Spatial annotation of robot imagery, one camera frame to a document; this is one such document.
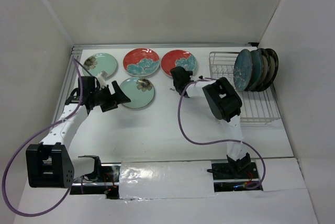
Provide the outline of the dark blue plate front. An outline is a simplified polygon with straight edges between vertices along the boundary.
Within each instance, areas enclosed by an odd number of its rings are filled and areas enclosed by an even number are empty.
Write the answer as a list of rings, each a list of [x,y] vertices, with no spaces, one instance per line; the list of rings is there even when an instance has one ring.
[[[251,91],[257,86],[258,82],[261,79],[264,66],[262,54],[258,50],[251,51],[251,57],[252,57],[252,76],[249,81],[247,91]]]

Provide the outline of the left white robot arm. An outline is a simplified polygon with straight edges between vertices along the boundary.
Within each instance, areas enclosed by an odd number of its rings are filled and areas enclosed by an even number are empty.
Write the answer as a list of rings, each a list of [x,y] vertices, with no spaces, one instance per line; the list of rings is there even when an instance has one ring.
[[[30,144],[26,149],[30,187],[70,188],[80,177],[87,177],[92,182],[103,177],[99,156],[85,154],[72,159],[68,150],[80,125],[94,107],[107,112],[131,101],[116,81],[111,85],[113,93],[107,84],[95,77],[78,78],[78,87],[66,99],[57,124],[38,144]]]

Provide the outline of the red floral plate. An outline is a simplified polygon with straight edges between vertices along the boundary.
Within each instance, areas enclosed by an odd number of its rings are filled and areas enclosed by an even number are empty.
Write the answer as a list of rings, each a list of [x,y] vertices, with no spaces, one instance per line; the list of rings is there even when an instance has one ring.
[[[125,55],[122,64],[129,75],[145,77],[153,74],[160,67],[160,58],[152,49],[137,48]]]
[[[195,73],[198,63],[193,54],[185,50],[172,50],[166,53],[161,60],[161,69],[169,77],[172,76],[170,70],[180,66],[187,71]]]

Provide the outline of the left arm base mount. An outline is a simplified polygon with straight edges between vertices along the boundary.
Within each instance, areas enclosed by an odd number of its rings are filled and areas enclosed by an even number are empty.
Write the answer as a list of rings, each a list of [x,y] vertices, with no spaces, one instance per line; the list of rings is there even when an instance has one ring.
[[[78,178],[72,184],[70,195],[99,195],[106,199],[119,199],[120,168],[120,163],[103,163],[98,178]]]

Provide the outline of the dark blue plate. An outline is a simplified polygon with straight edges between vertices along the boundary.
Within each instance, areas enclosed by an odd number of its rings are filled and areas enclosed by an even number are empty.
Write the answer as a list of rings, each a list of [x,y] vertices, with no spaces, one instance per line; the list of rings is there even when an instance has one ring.
[[[237,91],[244,91],[252,77],[252,57],[248,49],[243,49],[236,57],[233,68],[233,82]]]
[[[258,50],[251,51],[251,57],[252,57],[252,76],[249,81],[247,91],[251,91],[257,86],[258,82],[261,79],[264,66],[262,54]]]

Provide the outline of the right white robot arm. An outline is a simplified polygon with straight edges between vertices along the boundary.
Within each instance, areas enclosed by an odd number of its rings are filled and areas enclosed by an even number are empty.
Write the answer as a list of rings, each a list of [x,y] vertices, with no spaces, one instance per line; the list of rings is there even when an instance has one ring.
[[[242,100],[230,82],[225,78],[219,79],[203,78],[192,81],[192,71],[187,71],[181,66],[170,70],[173,85],[180,95],[177,108],[178,126],[183,137],[194,145],[213,145],[218,143],[227,144],[227,161],[229,163],[229,174],[234,178],[240,178],[247,171],[251,163],[249,153],[245,150],[247,143],[243,141],[241,131],[241,107]],[[203,97],[206,99],[213,116],[219,121],[225,121],[231,139],[216,140],[210,142],[196,142],[191,140],[185,133],[181,122],[181,105],[183,98]]]

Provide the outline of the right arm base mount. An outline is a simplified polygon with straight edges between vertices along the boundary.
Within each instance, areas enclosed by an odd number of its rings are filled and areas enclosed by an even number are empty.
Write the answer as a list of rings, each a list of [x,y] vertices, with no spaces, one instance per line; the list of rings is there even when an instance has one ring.
[[[213,176],[214,192],[250,191],[260,176],[255,162],[247,153],[242,159],[234,161],[227,157],[225,162],[212,163],[207,172]]]

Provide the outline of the brown rim plate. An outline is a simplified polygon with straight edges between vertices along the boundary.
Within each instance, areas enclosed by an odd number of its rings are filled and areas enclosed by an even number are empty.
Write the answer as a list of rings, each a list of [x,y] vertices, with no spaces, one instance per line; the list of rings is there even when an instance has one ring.
[[[268,52],[271,60],[270,80],[265,85],[265,89],[268,89],[276,78],[279,62],[278,55],[273,49],[267,48],[266,51]]]
[[[259,48],[258,51],[262,54],[262,57],[264,59],[264,66],[263,66],[263,72],[261,76],[261,80],[256,88],[257,92],[262,92],[265,89],[266,83],[270,80],[270,67],[271,67],[271,60],[268,52],[264,48]]]

